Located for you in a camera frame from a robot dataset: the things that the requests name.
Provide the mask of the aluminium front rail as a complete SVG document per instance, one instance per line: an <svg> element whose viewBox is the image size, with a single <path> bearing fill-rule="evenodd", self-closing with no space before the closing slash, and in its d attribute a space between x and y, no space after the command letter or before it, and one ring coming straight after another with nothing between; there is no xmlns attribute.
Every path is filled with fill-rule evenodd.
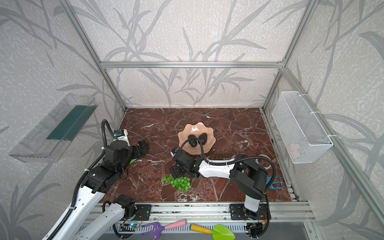
<svg viewBox="0 0 384 240"><path fill-rule="evenodd" d="M147 221L134 220L135 223L151 222L173 223L187 220L188 223L226 223L232 222L233 215L229 202L164 202L152 205ZM271 222L314 222L315 216L307 202L270 202Z"/></svg>

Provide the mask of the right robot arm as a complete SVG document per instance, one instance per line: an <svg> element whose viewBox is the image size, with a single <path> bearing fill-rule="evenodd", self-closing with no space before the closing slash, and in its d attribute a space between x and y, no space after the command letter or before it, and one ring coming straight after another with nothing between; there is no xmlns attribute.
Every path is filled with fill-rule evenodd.
<svg viewBox="0 0 384 240"><path fill-rule="evenodd" d="M277 168L266 155L246 157L238 155L230 160L193 159L177 148L171 152L174 165L170 168L174 178L224 178L232 180L246 195L244 206L256 213L269 187L276 177Z"/></svg>

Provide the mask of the purple pink toy rake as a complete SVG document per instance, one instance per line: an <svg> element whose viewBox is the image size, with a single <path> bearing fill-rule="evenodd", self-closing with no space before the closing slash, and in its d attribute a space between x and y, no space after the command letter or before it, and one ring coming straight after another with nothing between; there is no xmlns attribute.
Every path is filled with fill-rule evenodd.
<svg viewBox="0 0 384 240"><path fill-rule="evenodd" d="M180 220L166 226L162 226L159 222L154 222L154 223L143 225L143 228L152 227L152 229L149 232L141 233L141 235L142 236L153 235L152 240L159 240L163 231L184 227L186 225L187 225L186 220Z"/></svg>

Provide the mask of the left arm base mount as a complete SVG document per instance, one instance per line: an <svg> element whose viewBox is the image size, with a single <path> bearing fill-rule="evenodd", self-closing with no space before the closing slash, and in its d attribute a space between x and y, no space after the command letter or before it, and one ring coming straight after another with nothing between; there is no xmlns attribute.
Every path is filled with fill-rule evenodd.
<svg viewBox="0 0 384 240"><path fill-rule="evenodd" d="M148 221L150 219L152 205L150 204L139 204L136 205L136 212L132 218L132 221Z"/></svg>

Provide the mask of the green yellow toy shovel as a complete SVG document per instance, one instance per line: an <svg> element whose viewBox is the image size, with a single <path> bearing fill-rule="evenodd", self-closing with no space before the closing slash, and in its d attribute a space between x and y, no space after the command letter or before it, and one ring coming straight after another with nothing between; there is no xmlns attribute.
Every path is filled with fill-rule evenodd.
<svg viewBox="0 0 384 240"><path fill-rule="evenodd" d="M191 224L190 230L197 233L209 234L213 237L213 240L234 240L235 234L226 226L216 225L212 230Z"/></svg>

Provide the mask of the green fake grape bunch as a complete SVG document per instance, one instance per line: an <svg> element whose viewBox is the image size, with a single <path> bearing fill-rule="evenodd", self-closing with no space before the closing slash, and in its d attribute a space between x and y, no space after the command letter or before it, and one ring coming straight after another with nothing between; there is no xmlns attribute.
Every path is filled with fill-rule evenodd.
<svg viewBox="0 0 384 240"><path fill-rule="evenodd" d="M169 184L181 192L189 191L192 188L191 179L188 177L180 177L175 179L172 175L169 175L161 178L161 182L163 184Z"/></svg>

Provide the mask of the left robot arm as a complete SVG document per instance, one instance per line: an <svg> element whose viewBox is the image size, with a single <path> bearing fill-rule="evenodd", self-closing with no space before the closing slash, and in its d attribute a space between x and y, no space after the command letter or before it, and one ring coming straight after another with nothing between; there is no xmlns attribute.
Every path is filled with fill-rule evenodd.
<svg viewBox="0 0 384 240"><path fill-rule="evenodd" d="M117 197L102 214L80 230L89 213L121 178L132 160L147 154L148 143L140 141L130 146L127 140L117 140L106 146L101 164L86 169L75 186L72 201L45 240L97 240L120 220L132 220L139 213L135 201L125 195Z"/></svg>

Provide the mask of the dark avocado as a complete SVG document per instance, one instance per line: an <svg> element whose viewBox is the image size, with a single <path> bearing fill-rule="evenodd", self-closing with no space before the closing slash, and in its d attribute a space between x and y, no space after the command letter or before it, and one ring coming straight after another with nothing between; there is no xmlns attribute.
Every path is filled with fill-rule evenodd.
<svg viewBox="0 0 384 240"><path fill-rule="evenodd" d="M195 135L189 135L188 143L192 148L195 148L198 145L197 137Z"/></svg>
<svg viewBox="0 0 384 240"><path fill-rule="evenodd" d="M207 133L202 133L199 135L200 143L202 145L205 145L208 141L208 134Z"/></svg>

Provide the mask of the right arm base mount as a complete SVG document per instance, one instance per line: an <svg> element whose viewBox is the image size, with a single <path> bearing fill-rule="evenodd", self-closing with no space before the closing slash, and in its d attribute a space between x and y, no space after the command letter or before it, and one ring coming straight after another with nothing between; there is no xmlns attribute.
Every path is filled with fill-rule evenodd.
<svg viewBox="0 0 384 240"><path fill-rule="evenodd" d="M269 210L266 203L261 203L259 209L256 212L247 210L244 204L230 204L229 212L231 214L231 220L270 220L268 215Z"/></svg>

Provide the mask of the pink wavy fruit bowl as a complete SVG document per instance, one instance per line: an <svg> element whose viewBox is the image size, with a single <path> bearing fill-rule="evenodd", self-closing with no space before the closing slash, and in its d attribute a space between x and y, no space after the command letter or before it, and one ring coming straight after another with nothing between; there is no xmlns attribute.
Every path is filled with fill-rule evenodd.
<svg viewBox="0 0 384 240"><path fill-rule="evenodd" d="M216 143L214 129L206 127L199 122L195 125L186 124L185 128L178 133L179 146L190 155L208 153Z"/></svg>

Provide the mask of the clear plastic wall tray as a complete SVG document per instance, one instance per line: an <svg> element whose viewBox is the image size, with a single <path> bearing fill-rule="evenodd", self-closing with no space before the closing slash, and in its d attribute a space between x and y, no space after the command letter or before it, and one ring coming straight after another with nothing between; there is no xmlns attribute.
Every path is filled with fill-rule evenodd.
<svg viewBox="0 0 384 240"><path fill-rule="evenodd" d="M94 97L67 94L9 155L23 163L56 163L98 105Z"/></svg>

